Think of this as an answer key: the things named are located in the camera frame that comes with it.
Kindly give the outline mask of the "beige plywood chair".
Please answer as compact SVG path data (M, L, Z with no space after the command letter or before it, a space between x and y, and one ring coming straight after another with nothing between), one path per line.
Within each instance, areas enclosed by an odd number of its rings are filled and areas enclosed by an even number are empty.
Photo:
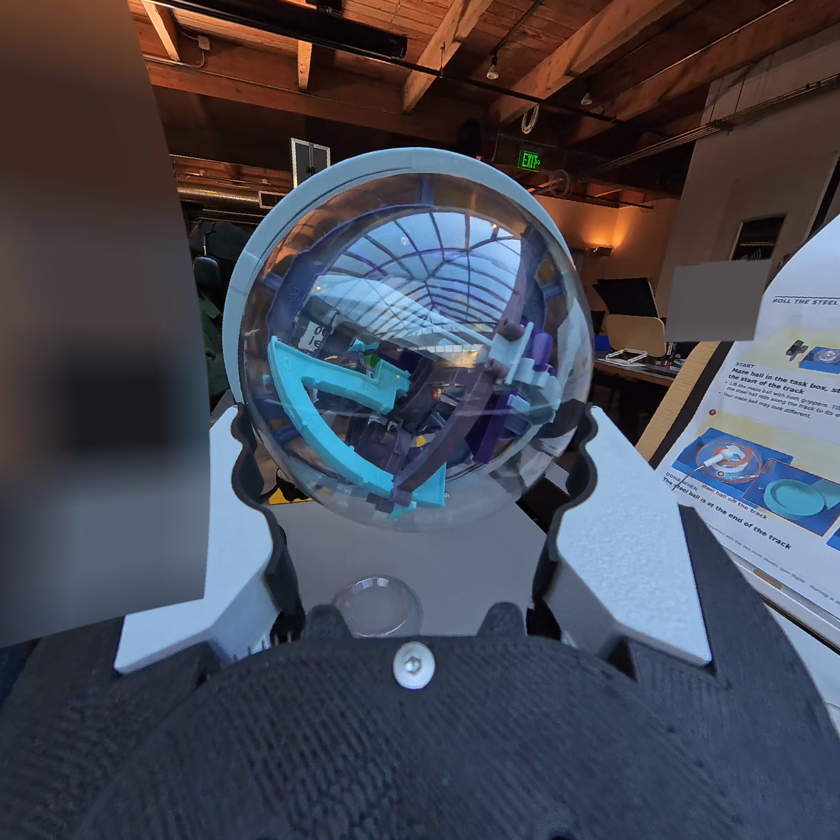
M614 351L643 351L655 359L668 353L665 322L661 318L608 313L603 328Z

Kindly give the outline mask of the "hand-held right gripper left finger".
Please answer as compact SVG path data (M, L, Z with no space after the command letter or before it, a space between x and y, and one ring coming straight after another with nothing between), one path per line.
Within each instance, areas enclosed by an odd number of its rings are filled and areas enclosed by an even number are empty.
M285 548L279 523L244 488L256 467L242 406L229 407L209 431L211 489L204 596L124 618L117 671L126 676L204 644L222 666L269 645L280 595L266 582Z

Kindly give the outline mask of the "clear plastic maze ball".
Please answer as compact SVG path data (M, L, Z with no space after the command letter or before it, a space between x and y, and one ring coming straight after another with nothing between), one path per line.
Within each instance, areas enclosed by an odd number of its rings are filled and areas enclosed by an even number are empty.
M291 481L396 531L518 502L570 444L593 373L548 212L428 147L353 157L282 198L238 258L223 335L236 399Z

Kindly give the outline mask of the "instruction sheet on stand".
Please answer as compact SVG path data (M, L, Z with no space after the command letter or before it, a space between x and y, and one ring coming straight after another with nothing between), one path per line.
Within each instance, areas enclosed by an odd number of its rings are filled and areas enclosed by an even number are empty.
M732 342L701 342L689 353L636 444L637 451L651 467L656 469L659 466L686 429L731 347ZM801 644L804 634L809 634L835 654L839 653L838 619L766 574L749 560L729 550L728 556L760 594L765 605L781 621L783 628L799 628L793 635L796 643Z

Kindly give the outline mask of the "printed instruction sheet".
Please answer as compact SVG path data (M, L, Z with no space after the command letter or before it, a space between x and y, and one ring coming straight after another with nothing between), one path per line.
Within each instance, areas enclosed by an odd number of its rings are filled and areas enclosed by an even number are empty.
M838 619L839 219L764 292L657 472L721 543Z

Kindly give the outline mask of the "clear plastic ball stand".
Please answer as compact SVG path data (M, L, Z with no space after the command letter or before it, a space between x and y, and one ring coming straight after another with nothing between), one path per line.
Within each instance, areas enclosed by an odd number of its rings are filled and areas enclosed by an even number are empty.
M363 578L344 587L332 604L356 638L410 637L422 629L424 615L417 594L394 577Z

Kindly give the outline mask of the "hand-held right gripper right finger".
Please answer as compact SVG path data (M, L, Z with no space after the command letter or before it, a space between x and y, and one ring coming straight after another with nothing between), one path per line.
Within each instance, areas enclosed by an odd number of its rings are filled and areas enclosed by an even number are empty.
M561 639L608 658L624 639L690 665L711 662L676 499L598 407L574 436L569 500L553 514L532 606Z

